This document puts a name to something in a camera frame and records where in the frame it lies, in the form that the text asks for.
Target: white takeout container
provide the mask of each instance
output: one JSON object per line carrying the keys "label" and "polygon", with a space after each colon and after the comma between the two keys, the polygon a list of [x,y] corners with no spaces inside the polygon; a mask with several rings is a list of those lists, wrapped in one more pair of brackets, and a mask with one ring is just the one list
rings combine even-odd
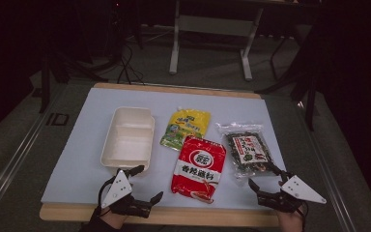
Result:
{"label": "white takeout container", "polygon": [[148,108],[119,107],[104,141],[100,162],[113,175],[117,169],[149,168],[155,119]]}

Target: wooden table edge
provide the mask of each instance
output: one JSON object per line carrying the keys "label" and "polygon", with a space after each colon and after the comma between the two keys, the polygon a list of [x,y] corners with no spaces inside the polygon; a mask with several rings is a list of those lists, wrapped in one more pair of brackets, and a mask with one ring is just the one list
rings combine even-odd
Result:
{"label": "wooden table edge", "polygon": [[188,87],[167,87],[155,85],[127,85],[127,84],[112,84],[112,83],[97,83],[94,88],[101,89],[119,89],[119,90],[134,90],[134,91],[151,91],[161,93],[177,93],[177,94],[193,94],[193,95],[208,95],[219,97],[234,97],[246,99],[261,99],[261,96],[249,92],[238,92],[228,90],[214,90],[214,89],[198,89]]}
{"label": "wooden table edge", "polygon": [[[96,205],[44,203],[40,217],[52,221],[89,221]],[[230,227],[278,227],[273,210],[230,210],[153,207],[148,218],[129,217],[126,223]]]}

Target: white board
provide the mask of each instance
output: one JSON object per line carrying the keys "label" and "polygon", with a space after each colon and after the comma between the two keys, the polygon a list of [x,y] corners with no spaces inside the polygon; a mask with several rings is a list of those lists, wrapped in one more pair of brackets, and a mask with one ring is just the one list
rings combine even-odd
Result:
{"label": "white board", "polygon": [[[173,112],[180,106],[209,111],[212,118],[205,138],[221,143],[215,124],[254,121],[264,125],[263,135],[275,164],[285,169],[273,132],[270,115],[263,100],[173,94],[131,90],[92,88],[77,118],[68,143],[53,170],[43,194],[42,203],[97,204],[100,187],[111,178],[100,164],[100,155],[108,127],[116,108],[146,107],[156,120],[149,169],[129,180],[132,195],[150,200],[164,191],[160,207],[199,207],[221,209],[264,209],[257,204],[256,194],[247,182],[238,182],[230,159],[224,163],[213,204],[206,204],[172,193],[171,179],[179,152],[159,144]],[[255,177],[261,190],[277,192],[280,177]]]}

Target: dried seaweed package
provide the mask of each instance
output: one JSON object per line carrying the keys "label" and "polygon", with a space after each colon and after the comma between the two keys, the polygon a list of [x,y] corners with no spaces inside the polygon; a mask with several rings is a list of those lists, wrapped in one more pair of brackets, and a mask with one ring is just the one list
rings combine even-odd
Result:
{"label": "dried seaweed package", "polygon": [[231,155],[237,177],[274,175],[270,150],[262,136],[261,125],[218,125],[227,153]]}

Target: red packaging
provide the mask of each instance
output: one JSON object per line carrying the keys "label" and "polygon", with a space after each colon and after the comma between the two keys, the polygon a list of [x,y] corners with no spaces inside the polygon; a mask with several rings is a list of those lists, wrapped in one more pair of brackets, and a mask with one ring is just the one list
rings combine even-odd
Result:
{"label": "red packaging", "polygon": [[225,161],[224,146],[207,139],[187,136],[174,169],[171,190],[181,195],[213,203]]}

